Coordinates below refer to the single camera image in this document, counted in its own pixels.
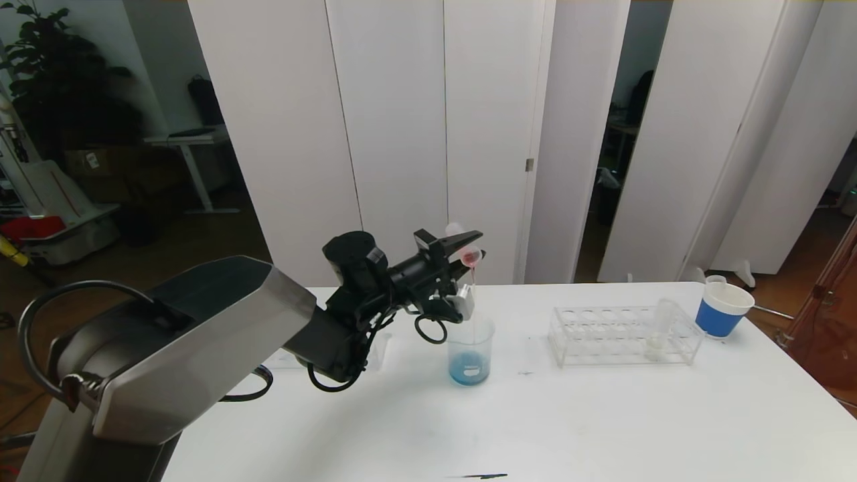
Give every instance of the black bag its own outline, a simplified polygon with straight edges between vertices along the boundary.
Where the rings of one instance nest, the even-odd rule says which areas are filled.
[[[220,113],[220,104],[217,95],[214,94],[214,84],[203,79],[201,75],[194,75],[188,82],[190,98],[194,100],[196,111],[200,114],[202,125],[223,124],[223,114]]]
[[[631,101],[628,103],[628,116],[625,122],[630,125],[639,125],[643,122],[643,111],[645,111],[645,102],[649,99],[649,91],[651,90],[651,81],[655,76],[654,70],[649,70],[640,76],[639,82],[631,91]]]

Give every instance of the desk leg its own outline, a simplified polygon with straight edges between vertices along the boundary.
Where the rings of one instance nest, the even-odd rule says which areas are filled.
[[[182,157],[184,157],[184,163],[188,165],[188,171],[190,171],[190,178],[194,181],[194,188],[196,189],[196,195],[200,197],[200,201],[202,202],[202,209],[189,209],[185,211],[186,214],[234,214],[238,213],[238,209],[227,208],[227,209],[215,209],[212,205],[212,200],[208,197],[208,190],[206,189],[205,183],[202,182],[202,175],[200,175],[200,169],[196,165],[196,160],[194,159],[193,150],[187,144],[181,144],[179,146],[182,149]]]

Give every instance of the paper cup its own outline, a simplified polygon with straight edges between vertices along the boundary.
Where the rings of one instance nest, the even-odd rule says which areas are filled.
[[[722,276],[705,279],[705,292],[699,304],[696,323],[708,335],[729,336],[741,318],[756,304],[753,296],[730,285]]]

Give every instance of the blue liquid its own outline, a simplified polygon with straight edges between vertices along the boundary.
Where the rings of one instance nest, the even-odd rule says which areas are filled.
[[[491,361],[477,352],[462,352],[449,361],[449,376],[457,383],[472,386],[485,381],[491,371]]]

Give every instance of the yellow object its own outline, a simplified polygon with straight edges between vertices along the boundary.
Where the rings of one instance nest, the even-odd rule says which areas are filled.
[[[13,263],[22,268],[30,263],[30,258],[3,236],[0,236],[0,255],[8,257]]]

